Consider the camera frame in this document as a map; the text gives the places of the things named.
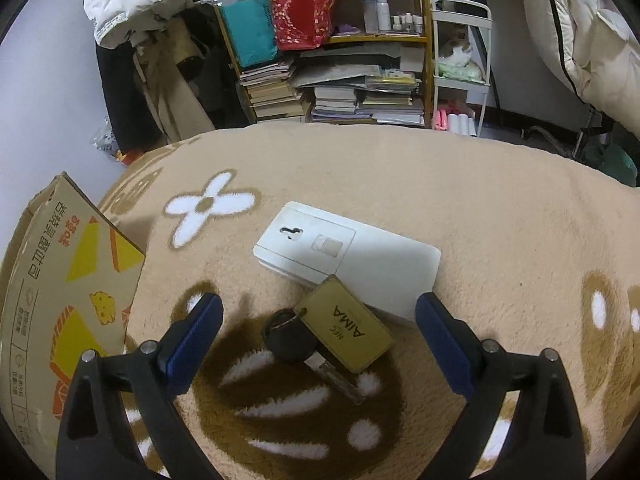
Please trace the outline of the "stack of books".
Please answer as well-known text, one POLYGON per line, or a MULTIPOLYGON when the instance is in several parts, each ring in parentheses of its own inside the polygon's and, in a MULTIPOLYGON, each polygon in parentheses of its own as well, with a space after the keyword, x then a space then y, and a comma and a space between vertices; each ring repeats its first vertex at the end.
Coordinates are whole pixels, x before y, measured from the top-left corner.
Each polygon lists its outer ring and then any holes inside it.
POLYGON ((357 42, 301 53, 291 82, 311 122, 423 127, 424 65, 417 44, 357 42))
POLYGON ((310 101, 303 90, 292 84, 296 58, 285 56, 273 62, 242 70, 240 85, 246 92, 250 109, 261 120, 304 118, 310 101))

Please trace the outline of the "white box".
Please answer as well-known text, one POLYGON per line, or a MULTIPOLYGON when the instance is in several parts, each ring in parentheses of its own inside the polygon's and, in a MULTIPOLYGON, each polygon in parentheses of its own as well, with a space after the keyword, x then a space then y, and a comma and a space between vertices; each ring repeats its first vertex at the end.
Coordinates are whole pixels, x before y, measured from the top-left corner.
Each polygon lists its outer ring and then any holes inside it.
POLYGON ((266 268, 314 287, 331 275, 366 306, 412 324, 435 284, 440 250, 375 226, 289 202, 253 248, 266 268))

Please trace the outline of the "teal bag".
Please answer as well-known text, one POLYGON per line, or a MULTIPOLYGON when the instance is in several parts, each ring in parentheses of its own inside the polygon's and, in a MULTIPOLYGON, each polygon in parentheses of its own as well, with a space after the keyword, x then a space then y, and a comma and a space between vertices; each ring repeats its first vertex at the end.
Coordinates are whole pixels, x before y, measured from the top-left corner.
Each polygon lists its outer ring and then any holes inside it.
POLYGON ((278 56, 270 0, 216 0, 216 3, 241 68, 271 62, 278 56))

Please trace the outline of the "white bottles on shelf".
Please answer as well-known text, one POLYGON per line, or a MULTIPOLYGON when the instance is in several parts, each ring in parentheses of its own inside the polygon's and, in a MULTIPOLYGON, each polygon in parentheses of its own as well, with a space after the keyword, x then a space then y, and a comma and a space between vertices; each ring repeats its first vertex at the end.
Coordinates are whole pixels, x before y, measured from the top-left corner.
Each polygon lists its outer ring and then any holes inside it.
POLYGON ((424 21, 419 14, 393 14, 388 0, 361 0, 364 31, 367 35, 422 35, 424 21))

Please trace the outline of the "beige trench coat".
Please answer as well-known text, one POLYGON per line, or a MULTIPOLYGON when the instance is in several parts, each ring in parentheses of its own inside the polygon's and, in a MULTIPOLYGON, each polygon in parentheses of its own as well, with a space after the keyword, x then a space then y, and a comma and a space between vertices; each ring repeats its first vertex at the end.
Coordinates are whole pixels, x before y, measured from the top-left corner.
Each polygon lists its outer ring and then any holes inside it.
POLYGON ((167 143, 215 129, 190 85, 204 62, 182 18, 172 18, 163 30, 147 32, 134 50, 145 102, 167 143))

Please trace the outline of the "snack plastic bag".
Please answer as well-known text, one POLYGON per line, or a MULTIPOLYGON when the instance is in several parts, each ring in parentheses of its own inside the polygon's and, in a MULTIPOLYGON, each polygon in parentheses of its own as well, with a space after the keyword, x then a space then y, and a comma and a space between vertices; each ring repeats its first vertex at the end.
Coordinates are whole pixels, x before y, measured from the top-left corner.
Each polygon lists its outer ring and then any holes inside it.
POLYGON ((131 166, 136 160, 140 159, 144 155, 144 151, 141 151, 138 148, 127 153, 124 153, 119 148, 111 122, 107 117, 103 119, 102 124, 99 126, 98 130, 96 130, 96 134, 93 136, 91 144, 98 151, 110 156, 112 159, 117 160, 126 167, 131 166))

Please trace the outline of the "stack of books right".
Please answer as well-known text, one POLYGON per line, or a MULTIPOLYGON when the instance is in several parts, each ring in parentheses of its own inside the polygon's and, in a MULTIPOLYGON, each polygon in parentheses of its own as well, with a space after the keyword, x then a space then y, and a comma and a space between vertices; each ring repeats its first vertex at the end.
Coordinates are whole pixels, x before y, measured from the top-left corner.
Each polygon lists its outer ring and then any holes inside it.
POLYGON ((311 122, 423 127, 424 65, 417 44, 357 42, 301 53, 291 82, 311 122))

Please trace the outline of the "white metal cart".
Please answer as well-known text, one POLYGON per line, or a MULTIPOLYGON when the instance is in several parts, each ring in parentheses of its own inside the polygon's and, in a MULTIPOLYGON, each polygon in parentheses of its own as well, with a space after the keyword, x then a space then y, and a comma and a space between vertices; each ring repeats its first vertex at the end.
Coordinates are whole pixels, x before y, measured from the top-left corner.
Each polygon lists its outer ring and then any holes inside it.
POLYGON ((472 0, 434 0, 432 29, 432 127, 478 138, 491 89, 491 10, 472 0))

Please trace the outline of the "stack of books left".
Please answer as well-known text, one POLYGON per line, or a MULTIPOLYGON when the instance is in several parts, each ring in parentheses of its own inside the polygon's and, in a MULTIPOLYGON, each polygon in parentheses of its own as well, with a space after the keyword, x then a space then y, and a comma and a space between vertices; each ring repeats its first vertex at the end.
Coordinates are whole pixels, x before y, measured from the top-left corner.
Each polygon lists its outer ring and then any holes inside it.
POLYGON ((304 118, 310 101, 303 90, 292 84, 296 58, 285 56, 273 62, 242 70, 240 85, 246 92, 250 109, 261 120, 304 118))

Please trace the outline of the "red patterned gift bag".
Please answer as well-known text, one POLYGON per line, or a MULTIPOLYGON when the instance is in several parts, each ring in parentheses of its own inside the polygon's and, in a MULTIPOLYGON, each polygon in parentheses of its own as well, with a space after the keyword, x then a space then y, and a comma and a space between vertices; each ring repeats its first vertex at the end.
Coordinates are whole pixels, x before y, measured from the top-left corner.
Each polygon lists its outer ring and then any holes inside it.
POLYGON ((280 51, 314 50, 333 30, 337 0, 270 0, 274 40, 280 51))

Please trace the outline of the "brown cardboard box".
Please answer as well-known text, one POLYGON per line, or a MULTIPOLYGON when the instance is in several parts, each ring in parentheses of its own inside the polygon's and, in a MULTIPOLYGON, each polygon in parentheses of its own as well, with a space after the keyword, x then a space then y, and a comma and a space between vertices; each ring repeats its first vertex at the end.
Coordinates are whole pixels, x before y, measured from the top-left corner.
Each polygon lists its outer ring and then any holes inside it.
POLYGON ((59 174, 26 206, 1 266, 1 414, 54 476, 81 353, 119 354, 144 253, 59 174))

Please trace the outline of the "black key with brass tag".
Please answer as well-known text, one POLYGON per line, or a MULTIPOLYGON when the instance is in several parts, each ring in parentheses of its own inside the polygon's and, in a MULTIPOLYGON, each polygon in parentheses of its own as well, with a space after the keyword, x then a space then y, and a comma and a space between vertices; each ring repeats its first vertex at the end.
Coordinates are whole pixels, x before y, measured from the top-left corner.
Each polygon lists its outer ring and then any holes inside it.
POLYGON ((273 313, 262 340, 277 359, 306 365, 357 405, 366 396, 342 371, 364 372, 393 344, 384 323, 334 275, 297 307, 273 313))

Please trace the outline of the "black hanging coat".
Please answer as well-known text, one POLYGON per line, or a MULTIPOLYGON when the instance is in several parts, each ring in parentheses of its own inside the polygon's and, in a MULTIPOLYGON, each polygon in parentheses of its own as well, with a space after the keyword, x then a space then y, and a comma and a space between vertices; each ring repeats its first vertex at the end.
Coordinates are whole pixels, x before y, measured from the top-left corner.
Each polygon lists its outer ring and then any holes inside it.
POLYGON ((96 45, 96 62, 108 118, 122 154, 149 151, 160 140, 157 127, 134 67, 134 48, 121 44, 115 49, 96 45))

